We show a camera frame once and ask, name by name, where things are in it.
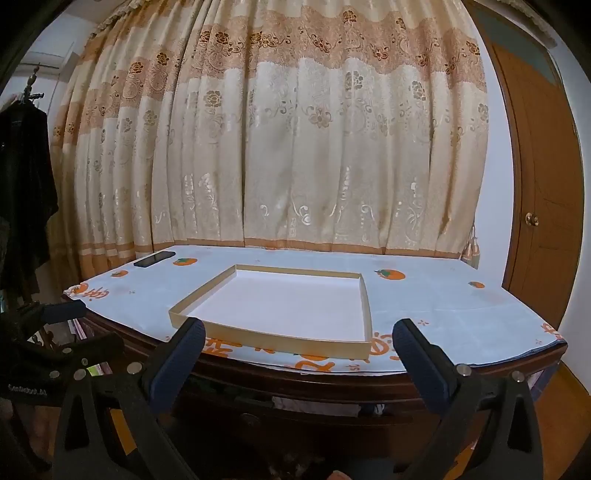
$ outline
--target door frame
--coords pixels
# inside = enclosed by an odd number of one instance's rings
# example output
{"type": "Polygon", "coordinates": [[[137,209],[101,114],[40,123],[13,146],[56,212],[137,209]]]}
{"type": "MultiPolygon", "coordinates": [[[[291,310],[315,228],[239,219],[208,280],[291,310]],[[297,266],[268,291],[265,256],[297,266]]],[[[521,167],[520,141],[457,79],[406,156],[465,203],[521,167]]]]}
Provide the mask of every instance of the door frame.
{"type": "MultiPolygon", "coordinates": [[[[476,28],[478,29],[480,36],[482,37],[482,40],[483,40],[484,45],[486,47],[486,51],[488,52],[488,54],[492,60],[493,68],[495,69],[495,73],[497,74],[497,79],[498,79],[499,84],[501,86],[501,93],[503,95],[503,101],[505,103],[505,111],[506,111],[507,120],[509,123],[509,135],[511,137],[511,150],[512,150],[512,154],[513,154],[513,191],[514,191],[514,193],[513,193],[513,220],[512,220],[512,226],[511,226],[511,239],[509,240],[509,252],[507,255],[507,263],[505,266],[505,275],[503,277],[503,282],[502,282],[502,287],[505,290],[509,291],[509,288],[511,286],[511,281],[513,279],[513,273],[515,271],[515,264],[517,263],[517,259],[518,259],[517,251],[518,251],[518,245],[519,245],[519,236],[522,232],[522,228],[526,226],[525,221],[524,221],[525,212],[523,211],[523,202],[522,202],[523,178],[522,178],[522,169],[521,169],[521,153],[519,151],[519,131],[517,128],[517,122],[515,120],[515,112],[513,109],[513,104],[511,102],[511,94],[509,92],[509,87],[505,81],[505,75],[503,74],[503,69],[502,69],[499,59],[496,55],[495,49],[493,48],[492,40],[490,39],[490,37],[487,35],[485,29],[480,24],[480,21],[478,20],[477,16],[475,15],[475,10],[476,9],[485,10],[487,13],[493,15],[498,20],[500,20],[503,23],[505,23],[506,25],[510,26],[513,30],[518,32],[518,34],[522,35],[523,37],[527,38],[528,40],[533,41],[533,43],[536,46],[539,46],[540,51],[542,52],[542,54],[544,55],[544,57],[546,58],[546,60],[548,61],[548,64],[550,65],[550,67],[552,69],[552,72],[556,78],[556,84],[559,86],[560,90],[562,90],[565,98],[566,98],[566,91],[564,90],[564,85],[562,82],[562,78],[560,77],[560,72],[557,70],[557,68],[554,64],[554,60],[550,56],[550,52],[548,52],[548,49],[544,45],[542,45],[535,37],[533,37],[532,35],[530,35],[526,31],[524,31],[522,28],[515,25],[513,22],[511,22],[510,20],[505,18],[503,15],[495,12],[493,9],[477,2],[476,0],[462,0],[462,2],[464,3],[466,10],[470,14],[472,21],[476,25],[476,28]]],[[[572,112],[572,109],[570,109],[570,106],[569,106],[569,110],[570,110],[571,121],[573,123],[574,133],[575,133],[575,136],[577,137],[577,142],[579,143],[580,158],[582,161],[583,156],[582,156],[582,153],[580,150],[579,134],[577,131],[576,124],[574,123],[573,112],[572,112]]],[[[581,165],[580,171],[581,171],[580,184],[581,184],[581,187],[584,188],[583,165],[581,165]]],[[[581,221],[581,232],[582,232],[582,230],[583,230],[583,222],[581,221]]],[[[579,242],[579,259],[580,259],[583,235],[581,234],[580,237],[581,237],[581,241],[579,242]]],[[[576,275],[577,270],[578,270],[578,262],[577,262],[577,266],[575,267],[575,271],[573,272],[574,275],[576,275]]]]}

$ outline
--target wooden floor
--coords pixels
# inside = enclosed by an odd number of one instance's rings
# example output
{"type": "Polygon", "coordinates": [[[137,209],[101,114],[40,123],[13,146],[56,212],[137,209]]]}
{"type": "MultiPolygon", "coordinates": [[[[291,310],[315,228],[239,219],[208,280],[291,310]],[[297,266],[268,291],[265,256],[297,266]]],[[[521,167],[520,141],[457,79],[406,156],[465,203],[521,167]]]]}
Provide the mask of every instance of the wooden floor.
{"type": "MultiPolygon", "coordinates": [[[[544,480],[558,480],[591,432],[591,397],[570,370],[561,364],[535,403],[544,454],[544,480]]],[[[457,478],[472,451],[457,458],[446,480],[457,478]]]]}

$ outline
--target blue clamp pad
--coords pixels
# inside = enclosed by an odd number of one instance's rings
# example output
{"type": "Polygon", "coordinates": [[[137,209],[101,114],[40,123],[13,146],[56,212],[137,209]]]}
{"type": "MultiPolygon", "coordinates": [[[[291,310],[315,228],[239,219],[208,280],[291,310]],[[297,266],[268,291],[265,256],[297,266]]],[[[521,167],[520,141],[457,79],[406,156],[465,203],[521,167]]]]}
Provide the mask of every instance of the blue clamp pad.
{"type": "Polygon", "coordinates": [[[155,415],[171,410],[204,345],[203,322],[189,317],[168,343],[150,355],[140,385],[155,415]]]}
{"type": "Polygon", "coordinates": [[[411,319],[394,324],[392,343],[428,410],[445,413],[458,388],[456,369],[448,356],[430,344],[411,319]]]}

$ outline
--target black phone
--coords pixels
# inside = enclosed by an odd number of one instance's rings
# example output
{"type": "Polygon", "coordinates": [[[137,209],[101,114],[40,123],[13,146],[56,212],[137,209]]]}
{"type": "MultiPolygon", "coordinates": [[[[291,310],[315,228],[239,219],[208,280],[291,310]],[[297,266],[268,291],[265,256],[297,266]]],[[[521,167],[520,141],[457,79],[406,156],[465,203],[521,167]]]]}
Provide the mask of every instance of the black phone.
{"type": "Polygon", "coordinates": [[[174,257],[176,252],[158,252],[157,254],[150,255],[149,257],[144,257],[134,262],[136,267],[149,267],[150,265],[154,265],[155,263],[161,262],[162,260],[166,260],[167,258],[174,257]]]}

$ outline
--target white box tray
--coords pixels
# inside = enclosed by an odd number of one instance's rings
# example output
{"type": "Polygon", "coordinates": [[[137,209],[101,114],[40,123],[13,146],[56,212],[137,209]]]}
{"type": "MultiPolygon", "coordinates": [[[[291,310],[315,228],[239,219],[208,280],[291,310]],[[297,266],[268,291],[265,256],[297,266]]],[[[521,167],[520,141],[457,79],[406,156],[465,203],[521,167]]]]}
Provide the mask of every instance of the white box tray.
{"type": "Polygon", "coordinates": [[[234,265],[168,311],[210,338],[330,358],[367,359],[372,325],[363,277],[295,268],[234,265]]]}

